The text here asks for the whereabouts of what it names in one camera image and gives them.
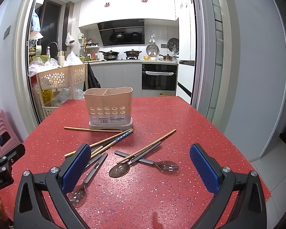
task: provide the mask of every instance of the screw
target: screw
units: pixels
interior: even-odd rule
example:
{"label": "screw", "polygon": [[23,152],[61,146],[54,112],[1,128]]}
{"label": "screw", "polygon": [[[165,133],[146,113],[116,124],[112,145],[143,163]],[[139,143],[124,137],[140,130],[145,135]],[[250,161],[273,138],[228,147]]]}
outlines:
{"label": "screw", "polygon": [[251,175],[256,177],[257,176],[257,172],[255,170],[251,171]]}
{"label": "screw", "polygon": [[225,173],[229,173],[231,171],[231,169],[228,166],[223,167],[222,170]]}
{"label": "screw", "polygon": [[52,173],[56,173],[58,171],[58,167],[53,167],[52,169],[51,169],[51,172]]}
{"label": "screw", "polygon": [[30,171],[29,171],[29,170],[26,170],[26,171],[23,173],[23,175],[24,175],[25,177],[27,177],[29,174],[30,174]]}

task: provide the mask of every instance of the countertop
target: countertop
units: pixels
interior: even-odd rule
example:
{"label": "countertop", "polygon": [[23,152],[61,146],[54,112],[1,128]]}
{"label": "countertop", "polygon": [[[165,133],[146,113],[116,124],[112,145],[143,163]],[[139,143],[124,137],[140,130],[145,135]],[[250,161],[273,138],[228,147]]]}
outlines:
{"label": "countertop", "polygon": [[161,60],[111,60],[111,61],[89,61],[89,64],[110,64],[110,63],[131,63],[131,62],[141,62],[141,63],[149,63],[149,64],[172,64],[178,65],[177,61],[161,61]]}
{"label": "countertop", "polygon": [[[193,143],[200,143],[221,166],[229,166],[234,172],[253,170],[237,148],[180,97],[135,97],[132,118],[134,132],[107,151],[106,162],[87,188],[87,202],[77,209],[90,228],[190,228],[213,197],[190,160],[189,149]],[[15,182],[0,192],[11,218],[18,184],[25,170],[47,172],[53,166],[60,166],[63,155],[82,143],[91,144],[114,135],[64,130],[64,126],[88,128],[88,123],[85,101],[68,100],[25,140],[26,153],[13,165]],[[114,155],[115,150],[130,154],[174,128],[177,131],[147,158],[174,161],[180,165],[178,172],[171,175],[136,164],[121,178],[109,177],[109,170],[121,159]],[[262,185],[267,199],[271,193],[264,183]],[[218,225],[226,222],[236,196],[234,192]],[[45,199],[55,222],[62,225],[48,194]]]}

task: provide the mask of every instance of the pot with lid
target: pot with lid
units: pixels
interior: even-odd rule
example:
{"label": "pot with lid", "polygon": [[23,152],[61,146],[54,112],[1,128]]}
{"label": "pot with lid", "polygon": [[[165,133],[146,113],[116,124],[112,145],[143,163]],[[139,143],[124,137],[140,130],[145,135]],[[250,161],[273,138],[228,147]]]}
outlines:
{"label": "pot with lid", "polygon": [[113,51],[108,51],[108,52],[99,51],[99,52],[103,53],[105,60],[117,60],[118,59],[119,52],[113,52]]}
{"label": "pot with lid", "polygon": [[127,57],[130,57],[130,56],[139,56],[141,52],[142,51],[134,51],[132,49],[131,51],[125,51],[124,53],[126,53]]}
{"label": "pot with lid", "polygon": [[166,56],[159,54],[159,56],[162,56],[164,61],[172,61],[173,60],[173,57],[170,56],[169,54],[167,54]]}

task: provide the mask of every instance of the gray tile floor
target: gray tile floor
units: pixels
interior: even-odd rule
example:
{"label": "gray tile floor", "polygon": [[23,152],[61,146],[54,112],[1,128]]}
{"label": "gray tile floor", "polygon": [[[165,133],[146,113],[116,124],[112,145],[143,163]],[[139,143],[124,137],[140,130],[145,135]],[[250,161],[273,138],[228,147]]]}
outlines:
{"label": "gray tile floor", "polygon": [[268,229],[273,229],[286,212],[286,145],[275,134],[260,160],[252,163],[272,192],[266,202]]}

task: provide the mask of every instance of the black garbage bag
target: black garbage bag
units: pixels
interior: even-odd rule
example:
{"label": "black garbage bag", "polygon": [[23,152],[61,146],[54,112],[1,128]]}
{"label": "black garbage bag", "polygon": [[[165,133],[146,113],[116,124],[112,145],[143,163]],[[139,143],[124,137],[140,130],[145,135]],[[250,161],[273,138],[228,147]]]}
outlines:
{"label": "black garbage bag", "polygon": [[92,68],[90,66],[90,64],[88,64],[88,88],[92,89],[92,88],[101,88],[100,83],[98,82],[98,80],[96,79],[96,77],[93,74]]}

